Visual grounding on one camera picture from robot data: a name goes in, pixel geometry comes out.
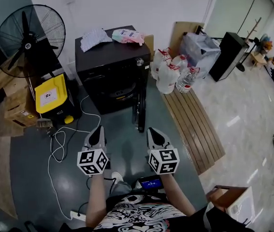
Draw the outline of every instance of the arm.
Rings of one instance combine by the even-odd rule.
[[[170,203],[186,216],[193,215],[196,210],[182,192],[174,177],[171,174],[162,174],[160,178]]]
[[[95,228],[106,215],[106,196],[103,175],[97,174],[92,177],[90,185],[86,226]]]

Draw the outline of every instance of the black and white cube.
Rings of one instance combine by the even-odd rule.
[[[103,149],[78,152],[77,166],[85,175],[101,174],[107,162],[108,158]]]
[[[156,174],[175,173],[179,162],[177,149],[153,149],[150,151],[148,163]]]

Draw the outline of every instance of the white cable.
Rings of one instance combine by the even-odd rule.
[[[86,113],[86,112],[84,112],[84,111],[82,110],[82,106],[81,106],[81,105],[82,105],[82,101],[84,101],[87,97],[88,97],[88,96],[84,97],[84,98],[81,100],[81,102],[80,102],[81,111],[82,111],[82,113],[84,113],[84,114],[86,114],[86,115],[94,115],[94,116],[97,116],[97,117],[99,118],[99,122],[98,122],[98,125],[97,125],[97,126],[99,126],[99,125],[100,125],[100,121],[101,121],[101,118],[100,118],[99,115],[97,115],[97,114],[88,114],[88,113]],[[56,150],[52,151],[52,140],[53,140],[52,137],[51,137],[51,141],[50,141],[50,152],[51,152],[51,154],[50,154],[49,160],[48,160],[48,174],[49,174],[49,177],[50,177],[50,180],[51,180],[51,184],[52,184],[53,190],[54,190],[55,195],[56,195],[56,200],[57,200],[57,202],[58,202],[58,206],[59,206],[60,212],[63,214],[63,216],[64,216],[66,219],[72,220],[72,217],[71,217],[71,218],[67,217],[67,216],[63,213],[63,211],[62,211],[62,209],[61,209],[61,206],[60,206],[60,203],[59,203],[59,200],[58,200],[58,192],[56,191],[56,189],[55,189],[55,187],[54,187],[54,185],[53,185],[53,180],[52,180],[52,177],[51,177],[51,174],[50,174],[50,159],[51,159],[51,157],[53,157],[58,163],[61,163],[61,162],[64,160],[64,156],[65,156],[64,145],[65,145],[65,141],[66,141],[66,132],[64,132],[63,130],[61,130],[61,129],[63,129],[63,128],[65,128],[65,129],[70,129],[70,130],[77,131],[77,132],[85,132],[85,133],[90,133],[90,131],[86,131],[86,130],[76,130],[76,129],[73,129],[73,128],[70,128],[70,127],[63,126],[62,128],[58,129],[58,131],[55,132],[55,134],[54,134],[55,140],[56,140],[56,142],[59,144],[59,147],[58,147]],[[58,139],[57,139],[57,134],[58,134],[58,133],[64,133],[64,142],[63,142],[63,144],[61,144],[61,143],[58,141]],[[62,148],[62,150],[63,150],[63,156],[61,157],[60,160],[57,160],[57,158],[54,156],[54,153],[55,153],[57,150],[61,149],[61,148]]]

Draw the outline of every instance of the power strip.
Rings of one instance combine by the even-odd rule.
[[[82,213],[79,213],[79,216],[78,216],[78,213],[75,212],[75,211],[70,212],[70,217],[81,220],[81,221],[84,221],[84,222],[86,221],[86,215],[84,215]]]

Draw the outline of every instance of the yellow vacuum cleaner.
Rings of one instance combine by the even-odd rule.
[[[37,112],[59,124],[69,124],[81,115],[78,101],[67,88],[65,79],[61,74],[35,88]]]

